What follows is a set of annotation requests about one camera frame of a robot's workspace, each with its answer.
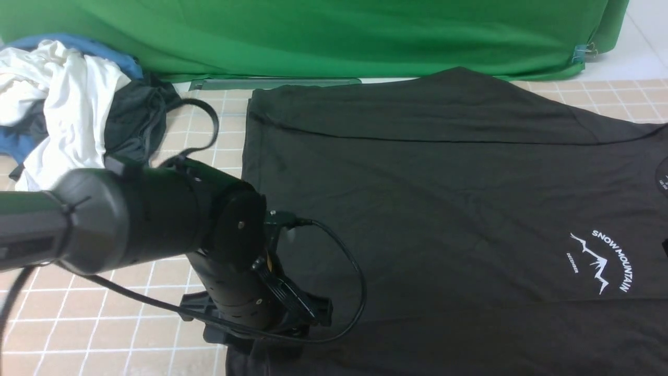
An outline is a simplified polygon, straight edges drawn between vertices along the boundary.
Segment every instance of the printed logo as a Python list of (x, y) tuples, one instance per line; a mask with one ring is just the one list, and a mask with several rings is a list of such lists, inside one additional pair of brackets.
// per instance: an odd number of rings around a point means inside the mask
[[(626, 254), (622, 248), (612, 238), (605, 235), (601, 231), (594, 230), (592, 231), (591, 236), (594, 237), (593, 240), (585, 240), (581, 237), (575, 236), (573, 233), (570, 234), (571, 239), (576, 240), (582, 246), (582, 253), (593, 257), (593, 262), (591, 262), (589, 265), (594, 267), (594, 280), (597, 280), (601, 283), (599, 295), (602, 295), (605, 288), (610, 284), (610, 278), (613, 280), (619, 279), (621, 281), (619, 284), (619, 290), (622, 292), (629, 292), (631, 284), (633, 283), (633, 266), (631, 265), (628, 257), (626, 257)], [(623, 269), (622, 276), (616, 276), (614, 270), (606, 268), (609, 265), (609, 259), (604, 256), (608, 255), (603, 252), (600, 247), (595, 247), (596, 243), (598, 242), (605, 243), (610, 250), (614, 251), (614, 255), (619, 259)], [(590, 247), (594, 247), (596, 252), (592, 251)], [(573, 267), (575, 273), (579, 273), (580, 270), (577, 268), (575, 260), (573, 260), (573, 256), (570, 253), (567, 253), (566, 256), (568, 257), (568, 260), (570, 261), (570, 264)]]
[(586, 252), (586, 253), (592, 255), (592, 256), (594, 256), (594, 258), (596, 259), (596, 261), (592, 262), (592, 263), (589, 264), (589, 265), (594, 265), (595, 268), (596, 268), (596, 274), (594, 275), (594, 278), (597, 279), (597, 280), (599, 280), (599, 281), (601, 282), (601, 291), (599, 291), (599, 295), (601, 295), (601, 294), (603, 293), (603, 289), (605, 288), (605, 286), (608, 286), (608, 285), (609, 285), (608, 281), (606, 281), (606, 280), (603, 279), (603, 277), (602, 277), (602, 275), (603, 275), (603, 270), (605, 269), (605, 266), (608, 264), (608, 260), (607, 260), (606, 258), (602, 258), (602, 257), (600, 257), (599, 255), (597, 255), (597, 254), (595, 254), (594, 252), (592, 252), (592, 250), (590, 250), (589, 248), (587, 248), (587, 242), (586, 242), (586, 241), (584, 241), (584, 240), (582, 240), (582, 239), (576, 237), (576, 236), (573, 235), (572, 233), (571, 233), (570, 236), (571, 236), (573, 239), (577, 240), (578, 242), (580, 242), (580, 243), (582, 244), (582, 252)]

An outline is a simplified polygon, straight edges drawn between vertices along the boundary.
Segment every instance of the white cloth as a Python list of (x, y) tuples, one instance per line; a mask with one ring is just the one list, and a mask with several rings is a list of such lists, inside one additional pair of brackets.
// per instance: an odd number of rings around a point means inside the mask
[(18, 191), (51, 189), (72, 169), (104, 168), (104, 128), (114, 93), (130, 83), (118, 66), (58, 41), (0, 51), (0, 125), (44, 99), (49, 136), (23, 162)]

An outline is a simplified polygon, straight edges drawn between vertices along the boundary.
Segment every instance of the mountain graphic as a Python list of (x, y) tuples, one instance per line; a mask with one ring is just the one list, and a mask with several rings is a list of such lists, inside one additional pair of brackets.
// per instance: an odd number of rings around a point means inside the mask
[(605, 269), (605, 266), (608, 264), (608, 260), (605, 259), (605, 258), (600, 257), (599, 255), (592, 252), (592, 250), (587, 248), (587, 242), (586, 241), (578, 238), (577, 236), (573, 235), (572, 233), (570, 234), (570, 237), (577, 240), (578, 242), (580, 242), (582, 244), (582, 252), (583, 253), (586, 252), (586, 253), (594, 256), (594, 258), (596, 258), (596, 261), (594, 261), (593, 263), (591, 263), (589, 265), (594, 265), (595, 268), (596, 268), (596, 274), (594, 275), (594, 278), (601, 281), (601, 291), (599, 292), (599, 295), (601, 295), (603, 293), (603, 289), (605, 288), (605, 286), (608, 286), (608, 284), (609, 284), (608, 281), (606, 281), (602, 277), (603, 270)]

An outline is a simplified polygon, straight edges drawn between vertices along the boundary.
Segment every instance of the pile of clothes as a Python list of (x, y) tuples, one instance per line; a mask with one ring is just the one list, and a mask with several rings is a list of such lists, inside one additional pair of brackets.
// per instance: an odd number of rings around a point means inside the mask
[(148, 163), (179, 106), (174, 87), (136, 59), (79, 35), (36, 35), (0, 50), (0, 153), (16, 190), (52, 188), (106, 155)]

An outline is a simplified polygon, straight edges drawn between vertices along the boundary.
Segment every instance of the black cylindrical joint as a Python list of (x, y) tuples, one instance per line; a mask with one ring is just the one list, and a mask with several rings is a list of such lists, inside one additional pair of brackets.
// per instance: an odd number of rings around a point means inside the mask
[(221, 318), (264, 329), (280, 317), (273, 295), (252, 270), (240, 272), (231, 263), (218, 262), (202, 252), (187, 256)]

